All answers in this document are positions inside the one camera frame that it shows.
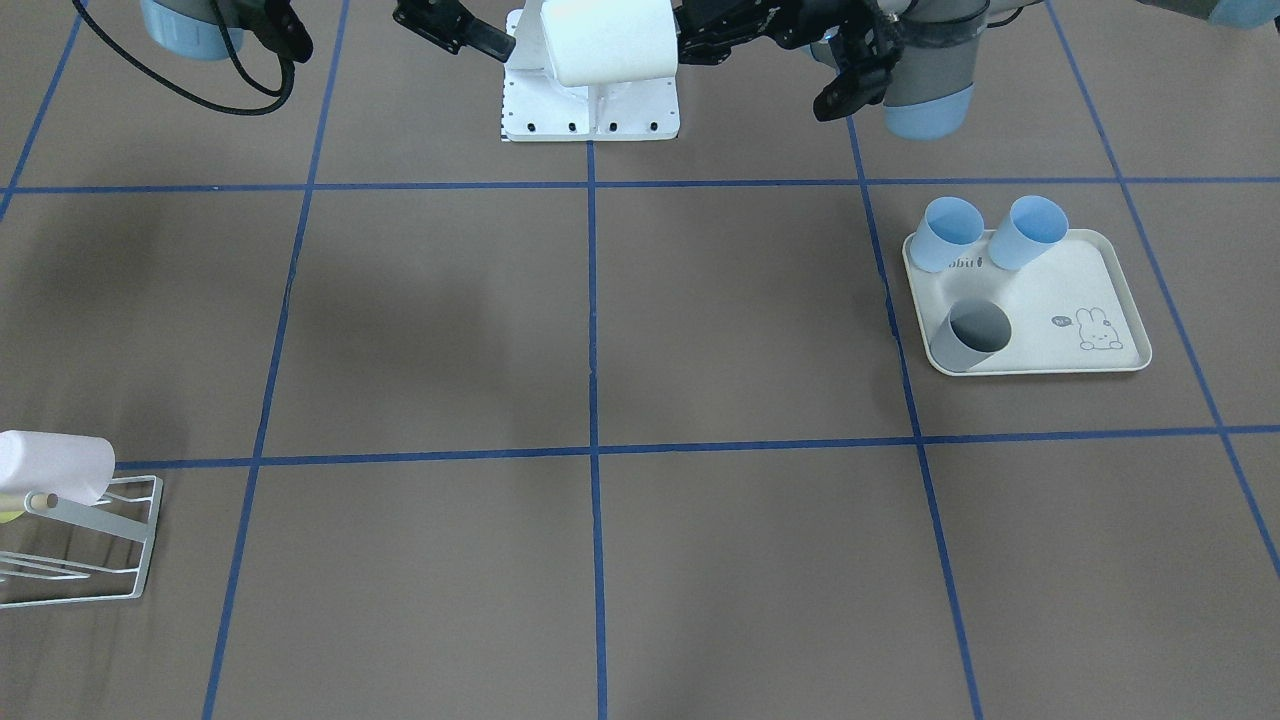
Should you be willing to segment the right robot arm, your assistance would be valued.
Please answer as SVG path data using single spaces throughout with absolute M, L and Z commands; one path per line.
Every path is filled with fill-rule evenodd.
M 247 33 L 288 61 L 306 63 L 314 54 L 314 41 L 291 1 L 141 1 L 140 10 L 152 41 L 179 56 L 228 59 L 242 49 Z M 393 19 L 451 54 L 466 46 L 507 61 L 516 46 L 515 37 L 460 1 L 398 1 Z

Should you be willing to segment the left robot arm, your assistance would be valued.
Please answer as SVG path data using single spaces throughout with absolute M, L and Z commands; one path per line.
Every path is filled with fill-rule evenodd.
M 934 141 L 965 122 L 980 37 L 1027 1 L 684 1 L 673 10 L 678 61 L 713 67 L 732 50 L 769 38 L 809 49 L 835 78 L 815 96 L 819 122 L 881 106 L 884 126 Z

